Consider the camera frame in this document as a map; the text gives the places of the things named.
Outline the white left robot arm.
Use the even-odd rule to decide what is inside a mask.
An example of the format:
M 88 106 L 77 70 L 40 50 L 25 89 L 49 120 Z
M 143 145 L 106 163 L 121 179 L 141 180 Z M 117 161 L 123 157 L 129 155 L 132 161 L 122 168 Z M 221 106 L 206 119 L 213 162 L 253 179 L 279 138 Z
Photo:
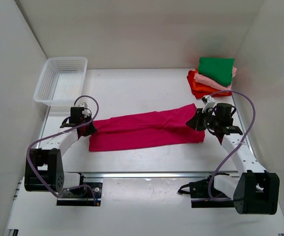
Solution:
M 59 128 L 59 135 L 48 139 L 40 148 L 29 150 L 26 161 L 24 187 L 27 191 L 63 190 L 64 171 L 62 156 L 81 137 L 97 132 L 92 121 L 92 113 L 86 103 L 70 108 L 70 116 Z

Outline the magenta t-shirt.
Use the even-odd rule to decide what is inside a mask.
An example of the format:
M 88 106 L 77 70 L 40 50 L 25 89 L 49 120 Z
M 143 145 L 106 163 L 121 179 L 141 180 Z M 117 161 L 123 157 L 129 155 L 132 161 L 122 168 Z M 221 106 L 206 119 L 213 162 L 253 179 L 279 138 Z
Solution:
M 89 138 L 89 151 L 119 151 L 177 144 L 196 144 L 204 131 L 186 125 L 196 112 L 194 104 L 148 113 L 96 120 L 97 132 Z

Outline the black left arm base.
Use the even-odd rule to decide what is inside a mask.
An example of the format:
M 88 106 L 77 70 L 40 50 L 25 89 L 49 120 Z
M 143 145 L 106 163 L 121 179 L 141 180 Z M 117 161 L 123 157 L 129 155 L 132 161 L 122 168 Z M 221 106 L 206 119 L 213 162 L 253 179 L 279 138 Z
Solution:
M 103 178 L 88 173 L 65 172 L 63 193 L 57 198 L 57 206 L 99 207 L 103 190 Z

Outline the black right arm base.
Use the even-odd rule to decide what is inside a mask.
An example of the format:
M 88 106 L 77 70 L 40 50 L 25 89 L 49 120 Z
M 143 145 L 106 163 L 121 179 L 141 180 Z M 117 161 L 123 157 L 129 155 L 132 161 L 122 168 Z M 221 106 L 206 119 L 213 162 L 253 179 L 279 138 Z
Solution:
M 192 181 L 182 185 L 177 194 L 189 195 L 191 201 L 191 208 L 234 208 L 232 200 L 217 202 L 210 199 L 208 194 L 209 181 L 212 177 L 210 173 L 202 180 Z

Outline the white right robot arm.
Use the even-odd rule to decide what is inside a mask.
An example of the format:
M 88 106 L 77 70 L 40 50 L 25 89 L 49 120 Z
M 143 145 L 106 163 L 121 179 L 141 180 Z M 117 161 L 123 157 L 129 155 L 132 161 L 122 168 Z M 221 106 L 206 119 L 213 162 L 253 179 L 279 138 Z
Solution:
M 227 151 L 239 179 L 219 174 L 220 167 L 207 178 L 206 201 L 233 203 L 239 214 L 274 215 L 278 209 L 280 179 L 268 172 L 245 142 L 245 134 L 233 124 L 236 108 L 228 103 L 208 102 L 187 121 L 195 131 L 208 130 Z

